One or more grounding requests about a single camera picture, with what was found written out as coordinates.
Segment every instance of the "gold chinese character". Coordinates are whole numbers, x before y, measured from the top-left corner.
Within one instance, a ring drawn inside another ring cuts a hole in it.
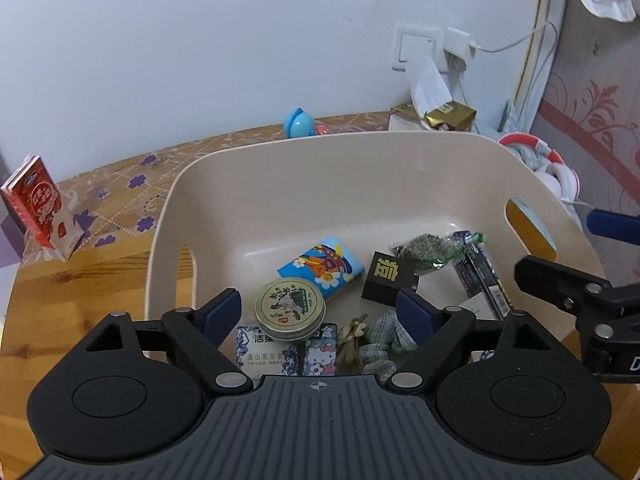
[[[373,275],[394,282],[398,275],[398,264],[391,260],[378,258],[378,261],[376,262],[376,270],[373,271]]]

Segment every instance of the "plaid fabric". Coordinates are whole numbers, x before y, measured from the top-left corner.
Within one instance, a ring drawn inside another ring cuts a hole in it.
[[[418,348],[398,321],[396,311],[391,309],[385,310],[378,320],[367,325],[364,337],[369,344],[362,345],[358,352],[364,364],[362,373],[378,374],[382,381],[396,371],[396,364],[389,359],[389,351],[401,354]]]

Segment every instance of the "gray ribbed panel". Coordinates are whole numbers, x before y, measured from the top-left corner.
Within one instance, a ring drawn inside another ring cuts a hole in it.
[[[27,480],[612,480],[592,457],[549,466],[503,463],[449,436],[418,397],[373,376],[267,377],[256,392],[213,403],[181,443],[118,465],[49,456]]]

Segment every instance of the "storage bin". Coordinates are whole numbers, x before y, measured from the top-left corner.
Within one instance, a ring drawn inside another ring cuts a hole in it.
[[[557,338],[575,319],[527,296],[513,266],[527,254],[505,206],[520,197],[546,225],[556,261],[597,276],[604,271],[564,206],[507,149],[474,134],[358,132],[281,140],[204,156],[176,178],[154,237],[145,315],[175,307],[180,248],[193,258],[192,305],[225,287],[242,295],[241,324],[254,322],[254,297],[276,270],[315,243],[335,236],[369,267],[423,232],[484,234],[485,249],[515,308],[527,310]],[[455,304],[460,284],[443,269],[420,280],[436,306]],[[363,312],[377,319],[385,305],[362,300],[356,283],[327,303],[326,322],[342,326]],[[221,350],[234,359],[232,333]]]

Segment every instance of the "red and white headphones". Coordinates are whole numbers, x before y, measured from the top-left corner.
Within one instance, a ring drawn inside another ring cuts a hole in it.
[[[551,193],[558,197],[558,200],[572,202],[578,198],[580,194],[578,174],[569,168],[559,153],[552,150],[544,140],[529,134],[514,133],[502,136],[498,142],[503,146],[524,144],[547,158],[549,164],[545,168],[535,171],[536,177],[549,188]]]

